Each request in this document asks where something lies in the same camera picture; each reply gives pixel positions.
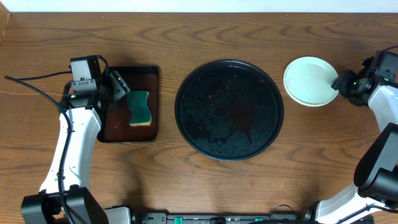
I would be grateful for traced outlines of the green yellow sponge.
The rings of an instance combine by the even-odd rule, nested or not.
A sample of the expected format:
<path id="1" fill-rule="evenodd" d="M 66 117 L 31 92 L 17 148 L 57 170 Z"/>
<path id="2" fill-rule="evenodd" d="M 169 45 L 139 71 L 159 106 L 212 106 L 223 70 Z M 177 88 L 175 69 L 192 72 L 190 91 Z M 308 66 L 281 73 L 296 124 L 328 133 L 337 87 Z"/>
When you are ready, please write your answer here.
<path id="1" fill-rule="evenodd" d="M 131 111 L 130 126 L 150 126 L 152 113 L 148 107 L 148 91 L 131 91 L 127 94 L 127 106 Z"/>

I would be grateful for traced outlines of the yellow plate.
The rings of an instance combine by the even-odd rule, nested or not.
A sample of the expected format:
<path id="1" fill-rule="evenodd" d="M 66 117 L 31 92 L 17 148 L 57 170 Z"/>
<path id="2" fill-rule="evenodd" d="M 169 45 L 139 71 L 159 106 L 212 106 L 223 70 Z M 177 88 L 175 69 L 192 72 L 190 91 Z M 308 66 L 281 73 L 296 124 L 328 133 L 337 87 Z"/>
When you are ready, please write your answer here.
<path id="1" fill-rule="evenodd" d="M 296 103 L 307 107 L 325 106 L 331 103 L 338 94 L 338 91 L 333 90 L 330 86 L 327 91 L 322 88 L 310 88 L 309 90 L 299 88 L 298 91 L 293 88 L 292 91 L 288 86 L 285 86 L 285 90 Z"/>

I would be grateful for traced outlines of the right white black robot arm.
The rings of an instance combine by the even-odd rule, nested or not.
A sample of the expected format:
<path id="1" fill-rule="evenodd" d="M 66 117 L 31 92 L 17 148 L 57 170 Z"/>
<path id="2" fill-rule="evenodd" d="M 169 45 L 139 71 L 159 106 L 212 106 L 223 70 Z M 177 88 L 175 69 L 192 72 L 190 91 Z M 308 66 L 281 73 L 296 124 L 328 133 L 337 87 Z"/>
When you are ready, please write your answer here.
<path id="1" fill-rule="evenodd" d="M 374 212 L 397 213 L 397 83 L 393 70 L 365 72 L 349 82 L 345 96 L 367 105 L 380 135 L 361 158 L 354 182 L 317 203 L 306 220 L 317 223 L 354 223 Z"/>

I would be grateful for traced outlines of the light blue plate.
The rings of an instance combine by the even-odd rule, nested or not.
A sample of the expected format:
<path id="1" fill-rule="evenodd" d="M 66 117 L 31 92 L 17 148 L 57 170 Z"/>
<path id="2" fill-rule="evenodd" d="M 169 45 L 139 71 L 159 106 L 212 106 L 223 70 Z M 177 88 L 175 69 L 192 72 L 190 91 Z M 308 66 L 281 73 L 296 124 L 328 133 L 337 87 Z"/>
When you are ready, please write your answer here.
<path id="1" fill-rule="evenodd" d="M 328 90 L 338 77 L 336 70 L 326 61 L 316 57 L 300 57 L 289 63 L 283 76 L 284 87 L 322 88 Z"/>

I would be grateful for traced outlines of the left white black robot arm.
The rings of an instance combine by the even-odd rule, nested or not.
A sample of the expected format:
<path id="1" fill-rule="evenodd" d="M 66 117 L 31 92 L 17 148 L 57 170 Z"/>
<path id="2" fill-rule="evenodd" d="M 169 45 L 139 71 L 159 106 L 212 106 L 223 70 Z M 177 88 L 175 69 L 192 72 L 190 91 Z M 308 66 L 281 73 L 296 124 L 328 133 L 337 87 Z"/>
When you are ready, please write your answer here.
<path id="1" fill-rule="evenodd" d="M 91 194 L 93 149 L 102 121 L 100 113 L 113 101 L 109 72 L 73 73 L 64 89 L 60 134 L 50 170 L 38 194 L 24 197 L 21 213 L 26 223 L 59 223 L 65 212 L 69 223 L 131 223 L 128 206 L 102 208 Z"/>

